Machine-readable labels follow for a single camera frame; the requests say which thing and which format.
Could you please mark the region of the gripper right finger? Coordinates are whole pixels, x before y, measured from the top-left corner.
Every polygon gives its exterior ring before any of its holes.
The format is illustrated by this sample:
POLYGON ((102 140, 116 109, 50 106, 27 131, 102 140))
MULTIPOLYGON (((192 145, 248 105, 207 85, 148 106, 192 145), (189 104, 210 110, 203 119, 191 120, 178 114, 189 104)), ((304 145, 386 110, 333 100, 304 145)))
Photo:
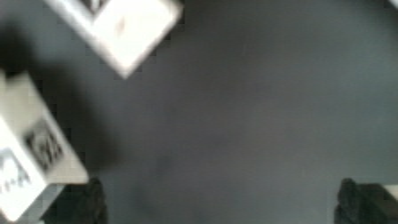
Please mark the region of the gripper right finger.
POLYGON ((335 224, 398 224, 398 184, 342 180, 335 224))

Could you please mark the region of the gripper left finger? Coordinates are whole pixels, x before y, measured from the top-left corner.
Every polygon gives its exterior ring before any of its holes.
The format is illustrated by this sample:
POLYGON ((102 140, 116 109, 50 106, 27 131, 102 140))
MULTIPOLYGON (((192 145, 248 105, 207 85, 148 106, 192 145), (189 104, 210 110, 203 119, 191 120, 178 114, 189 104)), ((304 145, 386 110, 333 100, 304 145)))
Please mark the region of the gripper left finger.
POLYGON ((102 180, 68 185, 43 215, 45 224, 109 224, 109 206, 102 180))

